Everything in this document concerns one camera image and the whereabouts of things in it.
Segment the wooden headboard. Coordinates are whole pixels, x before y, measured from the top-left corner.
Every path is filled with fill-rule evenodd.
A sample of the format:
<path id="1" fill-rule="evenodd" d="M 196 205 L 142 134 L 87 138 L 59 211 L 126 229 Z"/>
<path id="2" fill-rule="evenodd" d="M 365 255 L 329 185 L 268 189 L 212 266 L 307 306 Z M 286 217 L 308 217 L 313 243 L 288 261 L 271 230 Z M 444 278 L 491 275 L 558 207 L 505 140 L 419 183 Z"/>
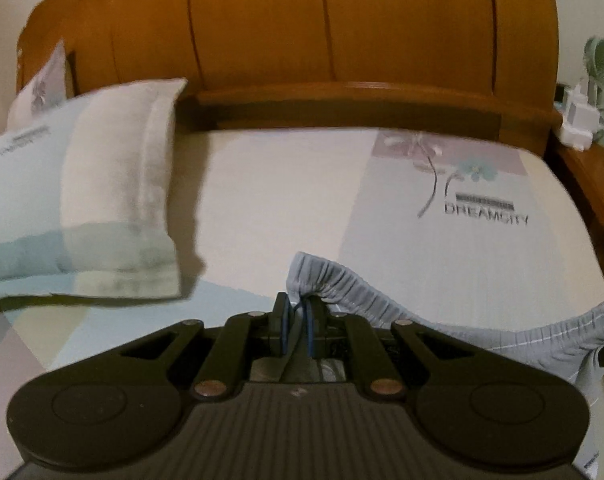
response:
<path id="1" fill-rule="evenodd" d="M 42 0 L 19 87 L 56 44 L 76 93 L 186 78 L 221 128 L 399 127 L 538 154 L 560 125 L 555 0 Z"/>

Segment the small floral back pillow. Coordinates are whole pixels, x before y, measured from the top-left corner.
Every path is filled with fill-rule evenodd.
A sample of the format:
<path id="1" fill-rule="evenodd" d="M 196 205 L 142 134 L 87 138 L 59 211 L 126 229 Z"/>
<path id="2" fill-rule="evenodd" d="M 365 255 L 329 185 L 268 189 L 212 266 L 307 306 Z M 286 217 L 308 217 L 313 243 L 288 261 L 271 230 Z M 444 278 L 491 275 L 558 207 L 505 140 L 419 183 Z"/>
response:
<path id="1" fill-rule="evenodd" d="M 6 128 L 16 130 L 27 127 L 38 116 L 53 107 L 64 104 L 74 96 L 72 73 L 62 39 L 55 45 L 48 61 L 17 93 L 10 108 Z"/>

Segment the wooden bedside table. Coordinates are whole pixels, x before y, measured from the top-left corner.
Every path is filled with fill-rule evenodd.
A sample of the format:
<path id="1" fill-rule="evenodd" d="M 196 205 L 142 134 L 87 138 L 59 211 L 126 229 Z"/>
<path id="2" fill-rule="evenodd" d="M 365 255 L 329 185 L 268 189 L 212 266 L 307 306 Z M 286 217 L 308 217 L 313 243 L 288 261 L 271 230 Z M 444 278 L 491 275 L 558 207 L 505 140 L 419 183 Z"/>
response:
<path id="1" fill-rule="evenodd" d="M 595 144 L 580 152 L 559 145 L 558 155 L 604 230 L 604 148 Z"/>

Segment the checked pastel pillow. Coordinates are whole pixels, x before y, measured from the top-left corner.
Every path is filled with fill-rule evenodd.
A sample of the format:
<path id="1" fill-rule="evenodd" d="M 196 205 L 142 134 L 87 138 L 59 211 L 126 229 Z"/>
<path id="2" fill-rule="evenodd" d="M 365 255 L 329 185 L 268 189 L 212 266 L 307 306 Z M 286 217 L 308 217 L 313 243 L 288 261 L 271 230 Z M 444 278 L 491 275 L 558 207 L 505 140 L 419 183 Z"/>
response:
<path id="1" fill-rule="evenodd" d="M 0 136 L 0 299 L 179 295 L 166 214 L 183 88 L 104 88 Z"/>

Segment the checked patchwork bed sheet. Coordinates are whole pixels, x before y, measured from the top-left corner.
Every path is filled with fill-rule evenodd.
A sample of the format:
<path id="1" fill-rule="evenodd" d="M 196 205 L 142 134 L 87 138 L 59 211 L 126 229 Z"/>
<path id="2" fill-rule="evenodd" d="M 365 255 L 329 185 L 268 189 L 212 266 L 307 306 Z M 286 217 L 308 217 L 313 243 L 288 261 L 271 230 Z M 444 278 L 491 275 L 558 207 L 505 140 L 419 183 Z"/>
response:
<path id="1" fill-rule="evenodd" d="M 291 261 L 343 264 L 432 322 L 528 330 L 604 303 L 590 233 L 520 148 L 390 130 L 181 133 L 164 299 L 0 299 L 0 479 L 20 466 L 6 407 L 29 379 L 184 320 L 267 310 Z"/>

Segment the white charger block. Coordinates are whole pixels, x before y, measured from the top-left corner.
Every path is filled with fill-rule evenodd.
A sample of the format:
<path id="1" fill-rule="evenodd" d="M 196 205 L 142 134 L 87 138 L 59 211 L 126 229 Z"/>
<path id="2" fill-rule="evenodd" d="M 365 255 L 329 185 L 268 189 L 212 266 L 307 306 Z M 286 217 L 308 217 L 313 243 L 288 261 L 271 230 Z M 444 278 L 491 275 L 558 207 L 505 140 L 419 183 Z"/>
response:
<path id="1" fill-rule="evenodd" d="M 562 123 L 556 135 L 560 143 L 575 151 L 586 151 L 593 143 L 594 133 L 600 128 L 600 111 L 588 102 L 587 88 L 577 84 L 564 87 L 564 97 L 558 103 Z"/>

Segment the green desk fan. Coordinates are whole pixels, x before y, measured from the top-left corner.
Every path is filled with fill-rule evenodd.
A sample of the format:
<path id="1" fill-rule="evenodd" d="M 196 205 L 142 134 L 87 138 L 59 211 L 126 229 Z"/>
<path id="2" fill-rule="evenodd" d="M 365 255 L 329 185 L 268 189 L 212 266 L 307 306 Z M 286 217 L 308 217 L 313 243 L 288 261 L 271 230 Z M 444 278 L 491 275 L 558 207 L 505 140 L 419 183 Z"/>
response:
<path id="1" fill-rule="evenodd" d="M 591 36 L 584 46 L 583 62 L 587 74 L 587 102 L 599 113 L 594 140 L 604 148 L 604 37 Z"/>

